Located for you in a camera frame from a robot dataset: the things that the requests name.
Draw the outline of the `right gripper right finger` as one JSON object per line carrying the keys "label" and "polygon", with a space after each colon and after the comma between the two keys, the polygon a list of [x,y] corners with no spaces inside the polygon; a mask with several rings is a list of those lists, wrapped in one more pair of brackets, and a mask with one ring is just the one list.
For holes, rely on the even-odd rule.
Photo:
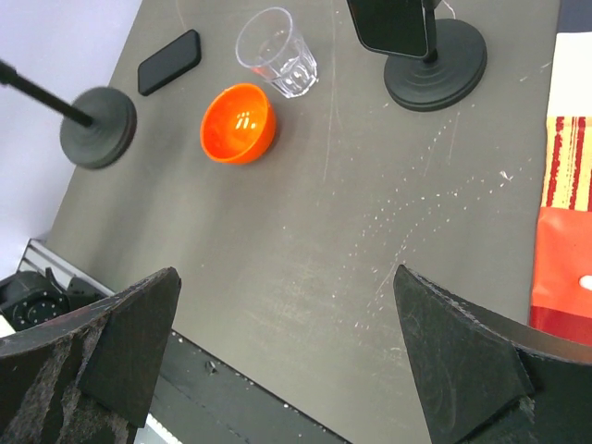
{"label": "right gripper right finger", "polygon": [[588,443],[591,349],[399,265],[401,331],[434,443]]}

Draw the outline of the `black phone stand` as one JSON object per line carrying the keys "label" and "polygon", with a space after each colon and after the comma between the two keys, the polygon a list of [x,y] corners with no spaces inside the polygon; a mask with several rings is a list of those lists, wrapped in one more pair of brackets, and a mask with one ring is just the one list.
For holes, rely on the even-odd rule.
{"label": "black phone stand", "polygon": [[92,88],[69,104],[1,63],[1,84],[25,94],[63,117],[59,140],[75,166],[94,170],[114,164],[130,147],[137,129],[131,99],[111,87]]}
{"label": "black phone stand", "polygon": [[435,18],[437,4],[422,3],[430,46],[427,55],[390,55],[384,68],[390,97],[416,112],[438,111],[459,103],[481,81],[487,66],[482,33],[456,18]]}

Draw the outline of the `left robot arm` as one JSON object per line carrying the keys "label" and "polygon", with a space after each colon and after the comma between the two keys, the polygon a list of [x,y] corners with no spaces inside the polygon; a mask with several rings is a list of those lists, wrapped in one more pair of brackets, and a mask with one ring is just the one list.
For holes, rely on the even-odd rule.
{"label": "left robot arm", "polygon": [[1,280],[1,315],[17,332],[100,301],[106,294],[79,277],[67,287],[51,267],[44,273],[18,271]]}

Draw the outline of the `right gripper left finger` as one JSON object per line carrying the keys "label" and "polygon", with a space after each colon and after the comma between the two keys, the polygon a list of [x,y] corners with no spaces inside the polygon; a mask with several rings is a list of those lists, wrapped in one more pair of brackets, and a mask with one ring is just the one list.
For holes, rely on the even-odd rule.
{"label": "right gripper left finger", "polygon": [[127,289],[1,340],[4,443],[131,443],[151,407],[180,277]]}

